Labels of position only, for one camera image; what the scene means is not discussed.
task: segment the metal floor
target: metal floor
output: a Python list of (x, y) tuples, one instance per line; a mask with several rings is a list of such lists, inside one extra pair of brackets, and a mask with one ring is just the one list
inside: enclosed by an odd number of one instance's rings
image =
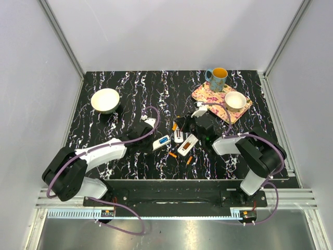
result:
[[(259, 220), (269, 212), (258, 211)], [(115, 220), (112, 225), (140, 231), (135, 220)], [(207, 250), (207, 249), (315, 249), (300, 210), (280, 210), (267, 223), (258, 226), (228, 226), (217, 221), (148, 220), (148, 233), (132, 236), (90, 220), (46, 219), (38, 250)]]

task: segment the white wall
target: white wall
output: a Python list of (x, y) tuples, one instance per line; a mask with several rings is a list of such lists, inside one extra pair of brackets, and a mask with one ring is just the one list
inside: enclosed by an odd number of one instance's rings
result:
[(305, 187), (333, 244), (333, 2), (313, 1), (269, 75)]
[(0, 1), (0, 242), (18, 250), (80, 78), (36, 0)]
[(264, 70), (302, 0), (48, 0), (86, 71)]

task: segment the pink floral placemat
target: pink floral placemat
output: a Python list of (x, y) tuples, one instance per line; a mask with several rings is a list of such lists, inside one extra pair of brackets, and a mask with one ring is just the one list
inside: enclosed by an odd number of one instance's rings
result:
[[(230, 91), (236, 91), (232, 87), (228, 86), (227, 84), (224, 85), (224, 89), (222, 92), (214, 92), (209, 89), (209, 83), (205, 82), (203, 85), (198, 87), (193, 93), (192, 97), (200, 102), (207, 102), (207, 103), (220, 103), (225, 106), (224, 97)], [(238, 119), (251, 107), (252, 101), (246, 97), (246, 105), (240, 111), (237, 112), (229, 112), (231, 116), (231, 124), (234, 124)], [(227, 113), (224, 109), (218, 105), (208, 106), (208, 110), (212, 111), (222, 120), (228, 121)]]

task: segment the white bowl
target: white bowl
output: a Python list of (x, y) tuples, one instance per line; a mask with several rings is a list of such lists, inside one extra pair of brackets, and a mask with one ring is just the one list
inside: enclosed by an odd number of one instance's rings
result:
[(237, 111), (245, 107), (246, 97), (237, 91), (231, 91), (224, 97), (225, 104), (230, 111)]
[(102, 114), (110, 114), (118, 108), (120, 97), (114, 89), (101, 89), (93, 95), (91, 103), (96, 111)]

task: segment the mug handle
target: mug handle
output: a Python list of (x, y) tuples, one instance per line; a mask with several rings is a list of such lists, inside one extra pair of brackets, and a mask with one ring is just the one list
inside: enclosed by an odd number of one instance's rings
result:
[(204, 77), (206, 79), (206, 81), (210, 82), (210, 80), (212, 79), (212, 77), (208, 78), (207, 77), (207, 72), (211, 72), (212, 76), (213, 76), (213, 70), (212, 69), (208, 69), (206, 70), (206, 72), (204, 73)]

